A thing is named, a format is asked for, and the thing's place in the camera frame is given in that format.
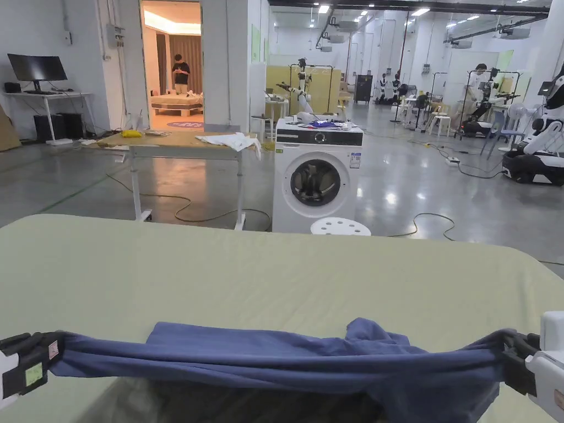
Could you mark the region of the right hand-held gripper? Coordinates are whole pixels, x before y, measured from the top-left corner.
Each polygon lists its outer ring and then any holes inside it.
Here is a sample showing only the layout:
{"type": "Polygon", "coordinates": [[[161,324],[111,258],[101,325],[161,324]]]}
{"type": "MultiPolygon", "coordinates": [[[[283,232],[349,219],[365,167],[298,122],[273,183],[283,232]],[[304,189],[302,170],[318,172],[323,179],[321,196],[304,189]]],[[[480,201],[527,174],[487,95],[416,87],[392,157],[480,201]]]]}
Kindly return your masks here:
{"type": "Polygon", "coordinates": [[[501,339],[504,383],[563,422],[563,312],[545,312],[540,335],[504,332],[501,339]]]}

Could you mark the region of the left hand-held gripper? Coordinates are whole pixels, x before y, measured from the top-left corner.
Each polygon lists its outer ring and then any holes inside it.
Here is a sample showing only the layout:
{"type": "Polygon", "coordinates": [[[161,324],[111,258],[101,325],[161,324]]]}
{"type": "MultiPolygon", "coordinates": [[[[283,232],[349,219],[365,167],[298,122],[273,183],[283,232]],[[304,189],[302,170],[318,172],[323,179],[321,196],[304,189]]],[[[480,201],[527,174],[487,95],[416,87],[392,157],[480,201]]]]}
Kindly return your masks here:
{"type": "Polygon", "coordinates": [[[63,352],[63,334],[23,333],[1,339],[1,400],[17,400],[44,385],[63,352]]]}

